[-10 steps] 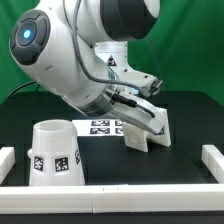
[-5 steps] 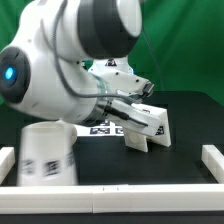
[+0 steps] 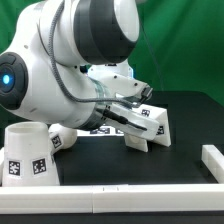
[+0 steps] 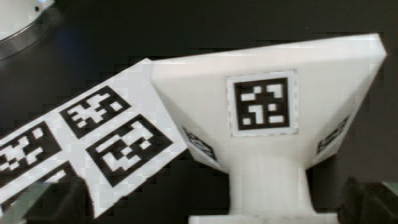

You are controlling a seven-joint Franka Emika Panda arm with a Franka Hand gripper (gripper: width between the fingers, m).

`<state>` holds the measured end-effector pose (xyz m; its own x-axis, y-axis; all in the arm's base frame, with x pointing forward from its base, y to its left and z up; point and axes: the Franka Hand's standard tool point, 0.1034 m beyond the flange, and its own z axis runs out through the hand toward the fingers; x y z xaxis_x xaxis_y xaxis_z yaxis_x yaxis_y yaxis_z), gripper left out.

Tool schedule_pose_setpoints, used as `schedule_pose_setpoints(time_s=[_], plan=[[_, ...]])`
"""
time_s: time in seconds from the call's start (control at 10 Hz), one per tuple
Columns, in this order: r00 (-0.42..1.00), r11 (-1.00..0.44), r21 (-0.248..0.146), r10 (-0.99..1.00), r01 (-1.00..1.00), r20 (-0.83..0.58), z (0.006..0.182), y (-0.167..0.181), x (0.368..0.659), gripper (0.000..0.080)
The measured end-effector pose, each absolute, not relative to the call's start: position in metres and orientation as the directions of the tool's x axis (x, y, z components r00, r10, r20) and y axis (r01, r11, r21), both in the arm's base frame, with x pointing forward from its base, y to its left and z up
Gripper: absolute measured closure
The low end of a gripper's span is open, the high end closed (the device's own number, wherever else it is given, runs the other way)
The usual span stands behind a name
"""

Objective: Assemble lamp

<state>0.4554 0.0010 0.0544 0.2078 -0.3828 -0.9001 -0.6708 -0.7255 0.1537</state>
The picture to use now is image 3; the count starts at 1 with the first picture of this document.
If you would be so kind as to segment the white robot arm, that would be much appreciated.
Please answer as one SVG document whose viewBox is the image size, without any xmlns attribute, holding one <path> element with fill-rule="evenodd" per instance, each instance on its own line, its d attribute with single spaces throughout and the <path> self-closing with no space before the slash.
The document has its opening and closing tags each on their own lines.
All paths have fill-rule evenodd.
<svg viewBox="0 0 224 224">
<path fill-rule="evenodd" d="M 25 119 L 94 130 L 103 124 L 152 140 L 158 121 L 137 113 L 150 87 L 83 65 L 118 64 L 139 36 L 137 0 L 43 0 L 20 14 L 0 54 L 0 106 Z"/>
</svg>

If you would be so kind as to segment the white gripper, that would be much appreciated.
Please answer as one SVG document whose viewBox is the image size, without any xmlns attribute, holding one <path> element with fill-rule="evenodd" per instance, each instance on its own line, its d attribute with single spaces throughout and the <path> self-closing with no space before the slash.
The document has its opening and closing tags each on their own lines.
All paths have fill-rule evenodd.
<svg viewBox="0 0 224 224">
<path fill-rule="evenodd" d="M 107 105 L 97 109 L 101 120 L 120 131 L 142 138 L 153 140 L 156 137 L 159 122 L 118 104 Z"/>
</svg>

